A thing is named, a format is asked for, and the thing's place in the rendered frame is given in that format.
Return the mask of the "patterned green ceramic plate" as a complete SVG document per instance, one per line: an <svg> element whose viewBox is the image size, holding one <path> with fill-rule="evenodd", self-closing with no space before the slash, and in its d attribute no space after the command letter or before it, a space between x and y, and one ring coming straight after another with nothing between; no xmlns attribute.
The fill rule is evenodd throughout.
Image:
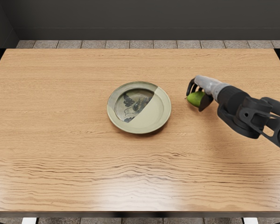
<svg viewBox="0 0 280 224"><path fill-rule="evenodd" d="M127 133L146 134L166 124L172 105L161 87L136 81L115 89L108 99L106 110L117 128Z"/></svg>

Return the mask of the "green pear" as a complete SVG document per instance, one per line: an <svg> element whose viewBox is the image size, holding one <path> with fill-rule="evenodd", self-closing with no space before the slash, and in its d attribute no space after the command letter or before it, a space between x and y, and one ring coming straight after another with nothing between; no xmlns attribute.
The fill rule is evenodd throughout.
<svg viewBox="0 0 280 224"><path fill-rule="evenodd" d="M202 98L204 97L205 92L203 91L195 91L190 93L187 97L186 100L193 106L199 107L202 101Z"/></svg>

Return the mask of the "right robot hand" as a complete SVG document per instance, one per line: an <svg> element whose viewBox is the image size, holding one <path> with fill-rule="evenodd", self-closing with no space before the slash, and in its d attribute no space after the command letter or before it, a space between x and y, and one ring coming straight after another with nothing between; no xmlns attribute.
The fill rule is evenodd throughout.
<svg viewBox="0 0 280 224"><path fill-rule="evenodd" d="M227 86L230 86L230 84L223 83L211 77L197 75L189 82L186 96L196 92L197 87L198 91L204 90L205 94L200 101L200 105L198 106L198 111L202 112L212 103L213 100L218 102L218 95L220 91Z"/></svg>

